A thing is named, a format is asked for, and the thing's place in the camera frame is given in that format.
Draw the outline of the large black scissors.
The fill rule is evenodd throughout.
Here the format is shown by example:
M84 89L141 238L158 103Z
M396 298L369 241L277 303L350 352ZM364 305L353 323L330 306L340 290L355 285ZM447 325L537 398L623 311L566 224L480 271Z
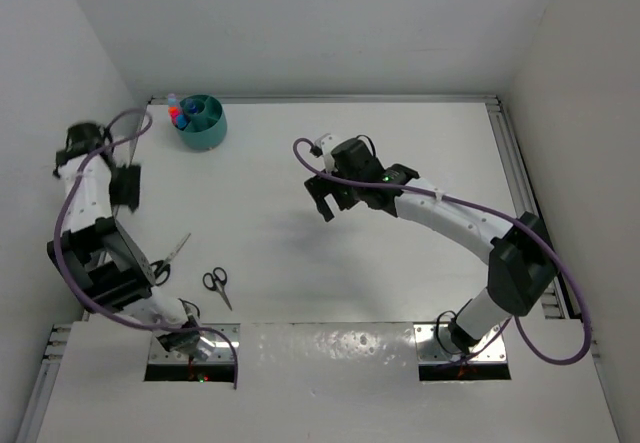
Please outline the large black scissors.
M156 286L162 286L168 281L171 275L171 264L190 237L191 233L187 233L164 259L159 259L151 263Z

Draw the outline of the small black scissors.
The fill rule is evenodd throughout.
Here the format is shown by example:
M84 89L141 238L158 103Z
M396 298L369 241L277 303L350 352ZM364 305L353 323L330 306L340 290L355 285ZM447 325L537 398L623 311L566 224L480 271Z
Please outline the small black scissors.
M209 291L218 293L227 308L232 311L233 307L226 294L227 282L228 275L226 270L222 267L214 267L210 271L205 272L202 276L203 286Z

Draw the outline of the black orange highlighter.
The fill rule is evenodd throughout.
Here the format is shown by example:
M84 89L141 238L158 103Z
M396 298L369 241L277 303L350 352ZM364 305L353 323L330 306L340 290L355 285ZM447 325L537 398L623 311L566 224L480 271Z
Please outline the black orange highlighter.
M179 115L173 119L174 124L178 128L184 128L187 126L188 122L183 115Z

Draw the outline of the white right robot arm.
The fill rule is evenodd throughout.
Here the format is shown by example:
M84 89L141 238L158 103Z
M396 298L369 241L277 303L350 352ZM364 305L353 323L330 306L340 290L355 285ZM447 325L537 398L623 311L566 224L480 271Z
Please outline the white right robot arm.
M495 325L528 315L556 277L556 266L540 246L549 239L546 227L534 214L509 221L454 203L416 170L399 163L384 166L363 135L325 134L311 142L310 153L323 168L304 186L324 220L334 217L327 197L340 210L363 202L435 231L486 264L486 286L438 334L445 352L468 355Z

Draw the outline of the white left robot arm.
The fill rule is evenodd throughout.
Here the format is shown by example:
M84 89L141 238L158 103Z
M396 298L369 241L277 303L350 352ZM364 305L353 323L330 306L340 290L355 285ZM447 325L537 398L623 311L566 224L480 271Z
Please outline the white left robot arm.
M92 151L113 141L107 127L80 122L67 130L65 147L56 152L54 177L69 195L80 182L61 226L61 253L68 271L88 298L116 315L144 325L185 328L185 333L156 330L154 336L167 352L192 359L201 333L197 315L188 304L159 290L171 272L173 250L151 262L114 216L124 206L139 206L141 166L118 164L111 150L80 165Z

